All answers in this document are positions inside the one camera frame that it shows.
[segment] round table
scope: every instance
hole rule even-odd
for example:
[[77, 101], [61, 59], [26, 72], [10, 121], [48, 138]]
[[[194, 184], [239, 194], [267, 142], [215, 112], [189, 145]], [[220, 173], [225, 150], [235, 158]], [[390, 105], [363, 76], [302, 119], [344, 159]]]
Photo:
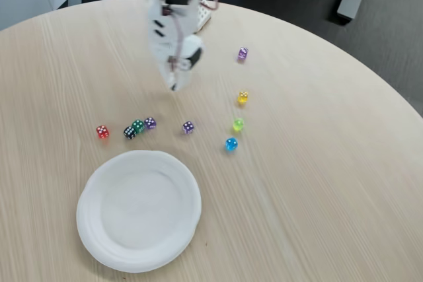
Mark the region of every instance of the round table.
[[[146, 16], [145, 0], [99, 1], [0, 32], [2, 281], [423, 279], [423, 120], [399, 94], [317, 36], [230, 5], [200, 33], [191, 84], [171, 92]], [[154, 131], [124, 138], [149, 116]], [[180, 257], [128, 274], [84, 249], [75, 211], [95, 169], [134, 149], [181, 160], [203, 209]]]

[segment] white plate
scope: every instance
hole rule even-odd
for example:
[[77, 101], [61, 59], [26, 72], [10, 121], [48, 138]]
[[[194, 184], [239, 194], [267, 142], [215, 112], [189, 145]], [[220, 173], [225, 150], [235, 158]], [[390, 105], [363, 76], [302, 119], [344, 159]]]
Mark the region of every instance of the white plate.
[[200, 215], [200, 190], [186, 166], [164, 152], [131, 151], [89, 178], [78, 202], [77, 227], [99, 262], [136, 273], [179, 256]]

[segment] green die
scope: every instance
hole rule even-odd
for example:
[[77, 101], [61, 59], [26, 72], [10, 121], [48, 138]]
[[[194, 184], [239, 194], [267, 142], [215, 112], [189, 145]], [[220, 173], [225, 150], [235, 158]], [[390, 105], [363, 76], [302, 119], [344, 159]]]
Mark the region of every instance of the green die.
[[143, 123], [143, 121], [142, 121], [142, 120], [137, 119], [136, 121], [134, 121], [134, 122], [132, 123], [132, 127], [135, 129], [135, 131], [136, 131], [137, 133], [140, 133], [140, 132], [144, 131], [144, 129], [145, 129], [145, 124]]

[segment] floor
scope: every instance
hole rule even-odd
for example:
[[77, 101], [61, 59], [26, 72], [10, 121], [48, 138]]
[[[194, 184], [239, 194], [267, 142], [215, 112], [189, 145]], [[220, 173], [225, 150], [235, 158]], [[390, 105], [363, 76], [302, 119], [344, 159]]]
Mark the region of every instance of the floor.
[[374, 70], [423, 115], [423, 0], [363, 0], [355, 20], [336, 17], [340, 0], [242, 0], [300, 26]]

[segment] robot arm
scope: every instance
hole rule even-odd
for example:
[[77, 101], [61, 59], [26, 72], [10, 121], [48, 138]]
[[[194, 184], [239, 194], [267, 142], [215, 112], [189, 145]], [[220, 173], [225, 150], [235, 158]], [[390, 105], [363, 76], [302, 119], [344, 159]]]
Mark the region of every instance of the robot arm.
[[180, 90], [204, 50], [194, 35], [200, 0], [147, 0], [149, 46], [167, 86]]

